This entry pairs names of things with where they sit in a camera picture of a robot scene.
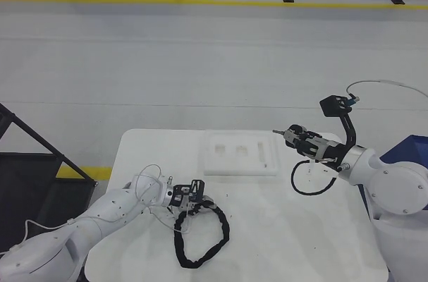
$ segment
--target small black object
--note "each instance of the small black object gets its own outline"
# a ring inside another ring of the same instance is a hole
[[[309,160],[305,160],[305,161],[300,161],[298,164],[296,164],[294,167],[293,167],[293,170],[292,170],[292,174],[291,174],[291,183],[292,183],[292,188],[298,193],[298,194],[301,194],[301,195],[304,195],[304,196],[317,196],[317,195],[320,195],[320,194],[323,194],[323,193],[325,193],[329,188],[331,188],[331,186],[333,186],[333,184],[334,184],[334,182],[336,182],[336,177],[333,177],[332,179],[331,179],[331,181],[328,183],[328,185],[324,188],[324,189],[322,189],[322,190],[320,190],[320,191],[317,191],[317,192],[303,192],[303,191],[300,191],[299,189],[297,189],[297,187],[295,186],[295,182],[294,182],[294,180],[293,180],[293,177],[295,176],[295,172],[297,171],[297,168],[301,165],[301,164],[308,164],[310,161]]]
[[[326,117],[340,117],[352,111],[346,104],[347,97],[331,95],[320,101],[320,106]]]
[[[214,247],[211,247],[206,254],[200,258],[199,260],[193,262],[189,260],[184,253],[184,239],[183,234],[181,233],[181,224],[184,222],[184,219],[187,216],[187,212],[183,211],[179,214],[178,219],[176,219],[176,222],[174,224],[174,248],[176,251],[176,257],[178,258],[179,264],[185,268],[185,269],[197,269],[202,264],[204,264],[206,261],[210,260],[214,255],[217,254],[217,252],[220,251],[220,249],[229,241],[229,223],[226,219],[225,214],[219,207],[213,208],[214,205],[211,201],[203,201],[199,204],[196,204],[195,207],[188,212],[189,215],[195,215],[198,212],[200,212],[200,208],[204,207],[207,209],[211,209],[216,215],[219,217],[219,220],[221,222],[221,230],[223,231],[223,239],[218,242]]]
[[[192,184],[179,184],[173,186],[173,196],[171,197],[170,205],[173,207],[179,207],[182,203],[184,196],[188,196],[189,202],[199,203],[202,202],[202,196],[204,194],[204,181],[200,179],[192,180]]]

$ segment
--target coiled black cable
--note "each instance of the coiled black cable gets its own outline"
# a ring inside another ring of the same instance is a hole
[[[310,162],[310,160],[305,160],[305,161],[300,161],[298,164],[296,164],[294,167],[293,167],[293,170],[292,170],[292,174],[291,174],[291,183],[292,183],[292,188],[298,193],[298,194],[301,194],[301,195],[304,195],[304,196],[317,196],[317,195],[320,195],[320,194],[323,194],[323,193],[325,193],[329,188],[331,188],[331,186],[333,186],[333,184],[334,184],[334,182],[336,181],[336,177],[333,177],[332,179],[331,179],[331,181],[329,182],[329,184],[324,188],[324,189],[322,189],[322,190],[320,190],[320,191],[316,191],[316,192],[303,192],[303,191],[300,191],[299,189],[297,189],[297,187],[295,186],[295,181],[293,180],[293,177],[295,176],[295,172],[297,171],[297,168],[301,165],[301,164],[308,164]]]

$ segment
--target gray floor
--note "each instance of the gray floor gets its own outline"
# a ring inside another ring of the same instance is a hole
[[[0,4],[0,101],[81,166],[113,166],[131,128],[299,123],[344,138],[319,100],[366,78],[428,93],[428,11]],[[361,145],[428,135],[418,93],[353,91]],[[22,136],[0,150],[42,151]]]

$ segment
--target yellow floor line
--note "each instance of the yellow floor line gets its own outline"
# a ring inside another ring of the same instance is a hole
[[[428,5],[394,5],[394,4],[353,4],[353,3],[283,3],[259,1],[216,1],[216,0],[17,0],[11,2],[42,2],[72,4],[185,4],[217,6],[261,6],[285,8],[361,8],[361,9],[399,9],[428,10]]]
[[[89,177],[95,180],[109,180],[112,174],[111,167],[105,166],[81,166],[80,167]],[[69,166],[62,166],[57,173],[57,178],[82,178]]]

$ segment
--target white table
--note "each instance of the white table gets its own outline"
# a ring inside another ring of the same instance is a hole
[[[297,194],[290,174],[302,157],[277,135],[280,176],[203,176],[198,166],[203,134],[129,130],[121,138],[107,189],[122,188],[134,173],[153,163],[162,167],[165,176],[174,177],[173,184],[201,178],[206,183],[204,193],[227,215],[229,243],[201,268],[183,269],[176,259],[173,231],[145,211],[91,250],[85,266],[91,282],[386,282],[388,271],[356,187],[337,180],[323,195]],[[332,134],[324,137],[338,139]],[[304,165],[295,181],[305,191],[319,190],[330,181],[330,173],[319,164]],[[163,208],[157,210],[159,216],[166,214]],[[199,215],[184,235],[185,253],[189,259],[199,259],[221,237],[216,215]]]

